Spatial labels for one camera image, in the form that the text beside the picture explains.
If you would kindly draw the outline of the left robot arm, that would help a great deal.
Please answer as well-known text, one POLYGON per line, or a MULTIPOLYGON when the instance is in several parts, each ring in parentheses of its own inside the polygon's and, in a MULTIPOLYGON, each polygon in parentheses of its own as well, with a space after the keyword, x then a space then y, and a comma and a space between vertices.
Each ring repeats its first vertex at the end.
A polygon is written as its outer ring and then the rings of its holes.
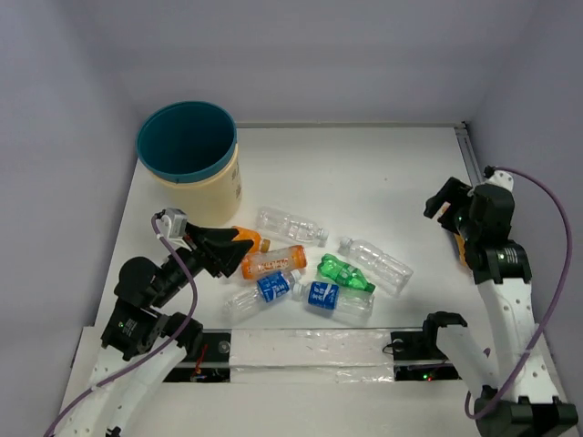
POLYGON ((114 309, 100 337, 87 388, 46 431, 48 436, 127 436, 169 373, 201 349, 203 326, 193 313, 162 313, 202 271, 228 277, 253 242, 236 229, 208 229, 156 214, 152 227, 169 251, 163 264, 145 257, 126 261, 114 289, 114 309))

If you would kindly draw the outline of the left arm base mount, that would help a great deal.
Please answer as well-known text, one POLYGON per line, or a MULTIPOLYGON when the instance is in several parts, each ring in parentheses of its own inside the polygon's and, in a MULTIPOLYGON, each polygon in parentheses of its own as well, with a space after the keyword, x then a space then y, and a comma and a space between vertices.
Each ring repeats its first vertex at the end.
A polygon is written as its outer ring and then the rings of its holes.
POLYGON ((204 331, 199 349, 179 363, 164 382, 229 382, 230 341, 230 330, 204 331))

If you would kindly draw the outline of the clear bottle white cap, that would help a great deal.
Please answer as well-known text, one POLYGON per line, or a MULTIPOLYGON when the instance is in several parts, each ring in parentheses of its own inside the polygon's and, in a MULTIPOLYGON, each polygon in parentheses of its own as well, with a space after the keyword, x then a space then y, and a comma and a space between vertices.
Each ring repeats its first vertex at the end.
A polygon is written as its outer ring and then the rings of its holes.
POLYGON ((342 237, 339 252, 370 271, 380 281, 381 287, 394 298, 402 294, 414 274, 414 271, 402 261, 366 240, 342 237))

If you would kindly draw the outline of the green plastic soda bottle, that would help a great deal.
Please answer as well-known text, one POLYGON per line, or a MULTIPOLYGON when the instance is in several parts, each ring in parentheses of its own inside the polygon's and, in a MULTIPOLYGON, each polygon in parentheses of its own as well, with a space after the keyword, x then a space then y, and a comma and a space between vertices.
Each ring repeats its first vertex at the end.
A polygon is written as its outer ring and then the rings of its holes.
POLYGON ((317 270, 322 277, 331 279, 339 286, 368 293, 375 290, 375 285, 358 268, 332 254, 326 253, 322 256, 317 270))

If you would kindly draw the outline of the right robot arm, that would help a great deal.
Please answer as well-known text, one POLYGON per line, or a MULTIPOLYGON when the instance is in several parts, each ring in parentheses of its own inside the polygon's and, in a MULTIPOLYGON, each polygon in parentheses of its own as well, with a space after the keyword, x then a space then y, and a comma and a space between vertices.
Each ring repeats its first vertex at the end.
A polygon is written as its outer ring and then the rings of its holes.
POLYGON ((461 315, 438 311, 424 321, 419 345, 453 364, 467 388, 465 412, 481 435, 560 436, 578 424, 578 412, 561 400, 537 352, 543 325, 531 308, 532 272, 526 251, 509 237, 513 185, 500 170, 474 187, 449 178, 426 201, 424 215, 464 242, 493 344, 485 352, 461 315))

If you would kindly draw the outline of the teal and cream bin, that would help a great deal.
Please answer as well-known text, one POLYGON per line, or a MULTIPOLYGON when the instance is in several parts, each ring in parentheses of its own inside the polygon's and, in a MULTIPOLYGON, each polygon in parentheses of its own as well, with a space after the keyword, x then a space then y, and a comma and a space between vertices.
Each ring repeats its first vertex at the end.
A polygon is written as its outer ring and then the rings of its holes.
POLYGON ((141 126, 136 149, 168 205, 186 212, 190 222, 217 227, 239 209, 238 131, 222 107, 204 101, 163 107, 141 126))

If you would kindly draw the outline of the aluminium rail right edge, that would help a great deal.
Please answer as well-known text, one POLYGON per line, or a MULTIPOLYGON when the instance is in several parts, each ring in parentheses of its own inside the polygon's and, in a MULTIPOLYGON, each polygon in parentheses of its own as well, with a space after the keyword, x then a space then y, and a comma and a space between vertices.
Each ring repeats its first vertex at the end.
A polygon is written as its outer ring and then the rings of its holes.
POLYGON ((466 123, 460 123, 454 128, 454 131, 470 184, 472 186, 478 185, 483 182, 483 175, 476 160, 466 123))

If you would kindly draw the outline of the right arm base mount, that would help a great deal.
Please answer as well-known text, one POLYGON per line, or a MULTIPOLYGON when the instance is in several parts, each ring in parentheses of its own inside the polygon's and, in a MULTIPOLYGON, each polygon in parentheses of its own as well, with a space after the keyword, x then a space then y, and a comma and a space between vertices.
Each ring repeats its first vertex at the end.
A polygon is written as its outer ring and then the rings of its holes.
POLYGON ((383 353, 393 358, 396 381, 456 381, 460 376, 439 350, 424 343, 420 330, 400 330, 391 333, 383 353))

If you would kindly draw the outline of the clear crushed plastic bottle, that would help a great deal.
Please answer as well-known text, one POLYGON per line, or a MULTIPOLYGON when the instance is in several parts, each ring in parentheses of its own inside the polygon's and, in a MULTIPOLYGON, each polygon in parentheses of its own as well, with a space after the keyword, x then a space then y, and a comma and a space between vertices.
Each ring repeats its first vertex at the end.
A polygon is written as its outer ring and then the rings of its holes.
POLYGON ((256 225, 270 236, 300 244, 323 247, 329 238, 329 230, 318 222, 276 208, 260 208, 256 225))

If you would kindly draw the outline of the blue label bottle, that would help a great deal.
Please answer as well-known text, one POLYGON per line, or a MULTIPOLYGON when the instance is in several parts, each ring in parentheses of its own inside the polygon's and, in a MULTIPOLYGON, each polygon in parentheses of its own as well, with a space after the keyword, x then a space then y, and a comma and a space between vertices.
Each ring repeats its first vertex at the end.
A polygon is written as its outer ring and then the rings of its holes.
POLYGON ((296 283, 291 297, 312 314, 350 326, 363 326, 373 314, 374 295, 334 283, 296 283))
POLYGON ((234 292, 223 305, 222 315, 236 324, 269 309, 282 300, 302 278, 298 269, 278 270, 258 279, 252 287, 234 292))

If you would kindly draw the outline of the small orange juice bottle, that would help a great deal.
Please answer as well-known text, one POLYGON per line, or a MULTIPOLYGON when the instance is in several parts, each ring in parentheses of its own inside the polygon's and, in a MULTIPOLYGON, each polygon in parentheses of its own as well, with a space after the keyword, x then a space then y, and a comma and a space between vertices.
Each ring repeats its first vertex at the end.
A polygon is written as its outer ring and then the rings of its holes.
POLYGON ((237 230, 233 241, 250 240, 252 242, 249 253, 265 253, 270 249, 271 241, 264 238, 258 231, 239 226, 232 226, 232 228, 237 230))

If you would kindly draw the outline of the orange label tea bottle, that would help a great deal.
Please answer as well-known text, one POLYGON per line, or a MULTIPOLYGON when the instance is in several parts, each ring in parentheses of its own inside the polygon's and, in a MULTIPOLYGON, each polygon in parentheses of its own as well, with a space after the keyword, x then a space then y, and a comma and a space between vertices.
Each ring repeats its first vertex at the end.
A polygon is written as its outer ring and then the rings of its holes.
POLYGON ((283 249, 256 252, 246 255, 241 264, 244 279, 259 279, 267 274, 281 270, 304 269, 307 259, 304 246, 295 245, 283 249))

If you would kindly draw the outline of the yellow label clear bottle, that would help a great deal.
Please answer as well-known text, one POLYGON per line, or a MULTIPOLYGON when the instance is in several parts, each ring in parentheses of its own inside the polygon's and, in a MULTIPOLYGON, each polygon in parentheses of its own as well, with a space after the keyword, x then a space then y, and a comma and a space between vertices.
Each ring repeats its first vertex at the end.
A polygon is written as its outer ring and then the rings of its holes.
POLYGON ((468 265, 465 260, 465 241, 459 234, 454 234, 453 238, 455 241, 459 261, 463 267, 468 269, 468 265))

